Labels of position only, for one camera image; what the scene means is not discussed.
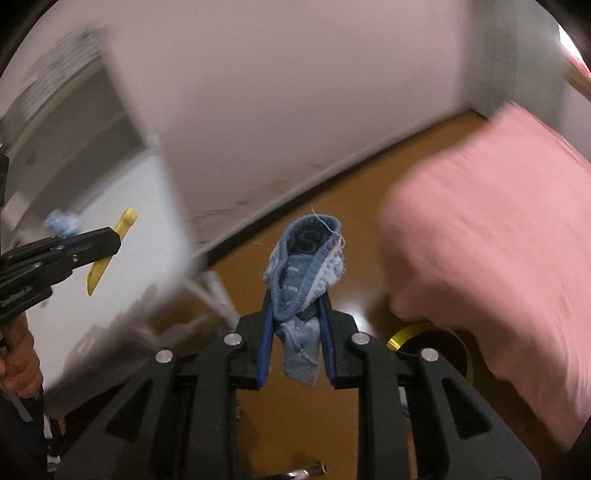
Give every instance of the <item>wooden floor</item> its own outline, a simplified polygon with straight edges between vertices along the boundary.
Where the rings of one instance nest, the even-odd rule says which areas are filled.
[[[375,215],[386,190],[421,159],[454,145],[483,124],[475,113],[443,122],[384,152],[311,202],[316,212],[333,215],[343,224],[347,273],[331,289],[330,298],[336,310],[355,318],[360,330],[386,342],[403,326],[387,308],[374,251]],[[240,314],[260,309],[266,289],[262,272],[271,249],[283,229],[305,213],[311,213],[310,205],[263,231],[216,266]],[[475,359],[475,387],[525,442],[543,470],[551,468],[559,454],[544,428],[509,384],[492,377],[475,341],[467,334],[462,338]],[[287,380],[282,373],[281,344],[275,341],[264,390],[239,392],[238,448],[248,455],[255,474],[270,475],[321,460],[328,466],[328,478],[356,478],[357,393],[332,390],[322,372],[313,388]]]

